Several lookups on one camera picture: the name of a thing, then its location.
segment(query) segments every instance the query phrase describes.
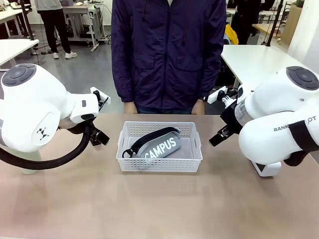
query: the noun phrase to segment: yellow bag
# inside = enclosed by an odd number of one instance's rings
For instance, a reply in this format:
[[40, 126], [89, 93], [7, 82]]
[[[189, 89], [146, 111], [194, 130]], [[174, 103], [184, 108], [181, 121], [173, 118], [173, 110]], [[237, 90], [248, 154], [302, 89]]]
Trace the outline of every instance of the yellow bag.
[[239, 41], [236, 32], [231, 28], [229, 24], [226, 25], [225, 34], [228, 36], [231, 44], [238, 45]]

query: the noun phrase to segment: navy blue jacket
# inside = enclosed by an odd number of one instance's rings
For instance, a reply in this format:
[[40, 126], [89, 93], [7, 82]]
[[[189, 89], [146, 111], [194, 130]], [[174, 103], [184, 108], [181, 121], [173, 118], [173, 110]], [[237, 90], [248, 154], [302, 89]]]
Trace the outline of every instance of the navy blue jacket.
[[225, 0], [113, 0], [112, 70], [123, 102], [192, 107], [220, 71]]

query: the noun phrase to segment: basket handle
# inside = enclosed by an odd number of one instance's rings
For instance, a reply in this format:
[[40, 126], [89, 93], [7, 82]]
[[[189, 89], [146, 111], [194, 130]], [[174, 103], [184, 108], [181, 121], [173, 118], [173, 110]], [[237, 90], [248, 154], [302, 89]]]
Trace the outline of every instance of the basket handle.
[[119, 141], [118, 141], [118, 147], [120, 147], [120, 144], [121, 144], [121, 141], [122, 141], [122, 135], [123, 135], [123, 130], [120, 132]]
[[199, 137], [199, 133], [196, 131], [196, 144], [197, 144], [197, 147], [201, 148], [201, 141], [200, 141], [200, 137]]

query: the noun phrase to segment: jacket zipper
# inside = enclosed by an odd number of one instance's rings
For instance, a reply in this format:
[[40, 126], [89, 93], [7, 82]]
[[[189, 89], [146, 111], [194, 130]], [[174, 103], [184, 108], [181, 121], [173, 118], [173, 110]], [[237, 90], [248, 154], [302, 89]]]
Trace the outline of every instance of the jacket zipper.
[[161, 86], [161, 101], [160, 105], [163, 108], [163, 101], [164, 101], [164, 95], [165, 95], [165, 86], [166, 86], [166, 69], [167, 69], [167, 45], [168, 45], [168, 39], [169, 39], [169, 27], [170, 27], [170, 11], [171, 6], [168, 4], [167, 0], [165, 0], [168, 5], [168, 18], [166, 23], [166, 39], [165, 39], [165, 53], [164, 53], [164, 73], [163, 73], [163, 83]]

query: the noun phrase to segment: drawstring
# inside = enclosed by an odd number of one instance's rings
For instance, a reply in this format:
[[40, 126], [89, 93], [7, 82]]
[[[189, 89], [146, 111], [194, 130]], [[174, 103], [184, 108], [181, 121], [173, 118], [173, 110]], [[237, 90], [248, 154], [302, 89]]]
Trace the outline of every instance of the drawstring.
[[145, 0], [145, 1], [144, 1], [143, 14], [142, 14], [142, 21], [144, 21], [144, 15], [145, 15], [146, 2], [147, 2], [147, 0]]
[[188, 11], [187, 11], [187, 0], [185, 0], [185, 25], [184, 25], [184, 30], [183, 30], [183, 42], [182, 44], [185, 45], [186, 42], [186, 30], [188, 28]]

